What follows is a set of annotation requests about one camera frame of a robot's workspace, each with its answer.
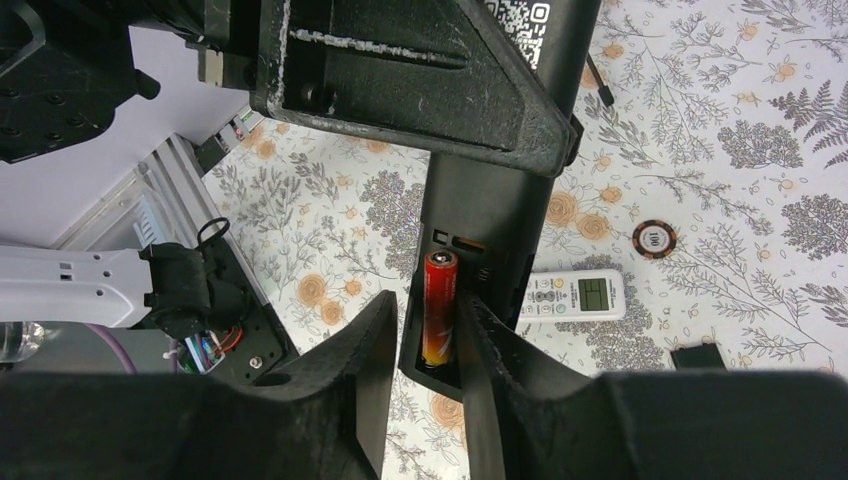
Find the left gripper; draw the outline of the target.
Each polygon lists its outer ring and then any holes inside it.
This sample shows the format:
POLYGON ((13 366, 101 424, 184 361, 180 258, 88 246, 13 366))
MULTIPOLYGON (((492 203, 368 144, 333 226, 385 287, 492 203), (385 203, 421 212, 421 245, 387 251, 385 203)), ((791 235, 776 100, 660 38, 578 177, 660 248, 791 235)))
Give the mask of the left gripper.
POLYGON ((259 1, 134 1, 134 26, 167 31, 197 54, 198 80, 214 87, 254 87, 259 1))

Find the black battery cover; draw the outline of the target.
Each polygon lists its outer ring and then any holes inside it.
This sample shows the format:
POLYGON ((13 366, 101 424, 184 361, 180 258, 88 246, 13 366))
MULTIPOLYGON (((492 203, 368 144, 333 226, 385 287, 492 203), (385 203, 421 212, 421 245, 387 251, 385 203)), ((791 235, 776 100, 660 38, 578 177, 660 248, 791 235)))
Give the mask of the black battery cover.
POLYGON ((726 370, 718 346, 702 343, 674 349, 670 352, 674 368, 680 370, 726 370))

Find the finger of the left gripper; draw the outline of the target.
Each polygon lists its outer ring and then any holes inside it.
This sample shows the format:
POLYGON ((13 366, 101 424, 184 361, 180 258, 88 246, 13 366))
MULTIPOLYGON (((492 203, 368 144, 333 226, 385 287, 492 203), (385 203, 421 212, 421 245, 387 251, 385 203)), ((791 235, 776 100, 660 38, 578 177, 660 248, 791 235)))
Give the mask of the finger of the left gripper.
POLYGON ((553 177, 580 139, 535 71, 525 3, 264 1, 263 115, 553 177))

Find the orange red battery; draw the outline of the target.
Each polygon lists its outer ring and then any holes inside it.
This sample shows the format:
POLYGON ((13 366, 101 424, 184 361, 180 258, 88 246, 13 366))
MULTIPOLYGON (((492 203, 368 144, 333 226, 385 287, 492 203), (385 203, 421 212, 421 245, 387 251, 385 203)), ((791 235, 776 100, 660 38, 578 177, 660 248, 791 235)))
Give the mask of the orange red battery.
POLYGON ((440 368, 453 355, 458 257, 450 250, 433 251, 424 267, 421 357, 428 368, 440 368))

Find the black remote control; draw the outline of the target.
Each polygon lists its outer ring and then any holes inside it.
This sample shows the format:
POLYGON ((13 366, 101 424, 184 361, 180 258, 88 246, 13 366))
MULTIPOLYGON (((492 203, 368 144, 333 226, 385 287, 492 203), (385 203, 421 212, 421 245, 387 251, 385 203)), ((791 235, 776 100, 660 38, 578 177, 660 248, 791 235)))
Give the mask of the black remote control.
MULTIPOLYGON (((573 109, 600 2, 484 5, 574 128, 565 157, 571 165, 583 136, 573 109)), ((456 156, 431 156, 398 364, 408 378, 452 400, 462 398, 457 342, 449 364, 428 367, 423 360, 426 255, 451 251, 458 259, 457 291, 477 295, 502 323, 515 328, 553 184, 551 177, 456 156)))

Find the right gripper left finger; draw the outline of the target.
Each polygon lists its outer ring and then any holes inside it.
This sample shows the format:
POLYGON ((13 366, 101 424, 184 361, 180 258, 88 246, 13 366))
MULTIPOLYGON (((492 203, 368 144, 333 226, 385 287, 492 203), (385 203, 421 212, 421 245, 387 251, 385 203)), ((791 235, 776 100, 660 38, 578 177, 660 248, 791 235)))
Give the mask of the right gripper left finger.
POLYGON ((235 387, 201 375, 5 374, 5 479, 376 479, 397 299, 235 387))

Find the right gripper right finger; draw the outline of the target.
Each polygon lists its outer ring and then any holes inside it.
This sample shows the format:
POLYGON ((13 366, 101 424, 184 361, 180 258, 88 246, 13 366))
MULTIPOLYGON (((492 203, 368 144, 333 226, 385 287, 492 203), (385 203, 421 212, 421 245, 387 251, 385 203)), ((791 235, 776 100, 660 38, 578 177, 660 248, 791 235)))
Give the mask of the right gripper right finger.
POLYGON ((843 479, 847 384, 809 371, 582 375, 456 301, 474 479, 843 479))

